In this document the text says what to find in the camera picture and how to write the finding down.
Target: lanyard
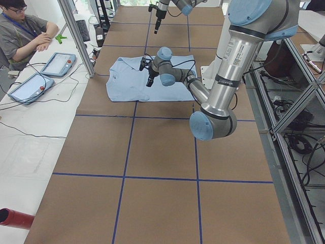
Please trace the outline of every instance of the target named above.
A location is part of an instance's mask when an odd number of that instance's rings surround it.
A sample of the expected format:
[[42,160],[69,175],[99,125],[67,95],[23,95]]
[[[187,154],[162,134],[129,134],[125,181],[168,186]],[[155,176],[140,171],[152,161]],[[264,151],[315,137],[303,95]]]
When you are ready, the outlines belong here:
[[9,16],[7,16],[6,14],[2,13],[2,15],[8,19],[9,21],[11,21],[13,24],[15,24],[16,26],[18,26],[19,28],[21,28],[22,30],[26,31],[28,34],[31,34],[33,37],[37,37],[37,34],[36,34],[36,31],[34,30],[33,32],[27,30],[25,27],[23,27],[20,23],[16,22],[15,20],[11,19]]

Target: tablet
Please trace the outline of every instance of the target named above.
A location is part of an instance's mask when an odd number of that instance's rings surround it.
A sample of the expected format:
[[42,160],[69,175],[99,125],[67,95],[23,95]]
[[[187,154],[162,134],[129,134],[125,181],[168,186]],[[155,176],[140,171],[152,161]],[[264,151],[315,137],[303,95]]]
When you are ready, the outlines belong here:
[[74,54],[56,52],[40,73],[51,77],[62,77],[69,71],[75,61],[76,56]]
[[53,83],[52,78],[35,73],[8,93],[8,96],[17,102],[30,104],[50,88]]

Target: man's hand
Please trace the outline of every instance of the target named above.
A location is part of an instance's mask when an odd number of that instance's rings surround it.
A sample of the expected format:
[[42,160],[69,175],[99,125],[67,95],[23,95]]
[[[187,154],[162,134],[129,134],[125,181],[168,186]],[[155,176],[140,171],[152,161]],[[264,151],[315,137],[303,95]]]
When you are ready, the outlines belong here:
[[51,40],[52,39],[50,38],[50,36],[48,34],[41,33],[35,39],[33,39],[32,42],[34,42],[36,44],[36,46],[39,46],[41,44],[50,43]]
[[43,44],[41,44],[41,45],[38,45],[38,46],[36,47],[36,51],[38,51],[38,52],[42,52],[42,51],[44,51],[44,50],[47,50],[48,47],[49,47],[49,45],[50,45],[50,43],[43,43]]

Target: glasses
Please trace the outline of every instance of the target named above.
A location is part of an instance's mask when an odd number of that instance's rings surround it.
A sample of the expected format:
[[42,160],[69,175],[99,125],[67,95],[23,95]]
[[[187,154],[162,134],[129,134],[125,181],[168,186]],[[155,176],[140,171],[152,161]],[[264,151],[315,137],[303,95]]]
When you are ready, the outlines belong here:
[[16,10],[15,9],[11,9],[11,8],[8,8],[8,9],[10,9],[11,11],[16,12],[16,14],[22,14],[27,9],[27,6],[22,7],[20,9],[16,9]]

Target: red cylinder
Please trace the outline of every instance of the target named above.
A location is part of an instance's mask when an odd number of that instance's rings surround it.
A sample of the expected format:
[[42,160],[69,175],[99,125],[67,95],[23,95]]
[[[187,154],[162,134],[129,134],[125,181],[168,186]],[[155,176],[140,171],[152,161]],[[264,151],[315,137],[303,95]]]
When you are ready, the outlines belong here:
[[33,215],[28,215],[8,208],[0,210],[0,225],[29,230],[33,220]]

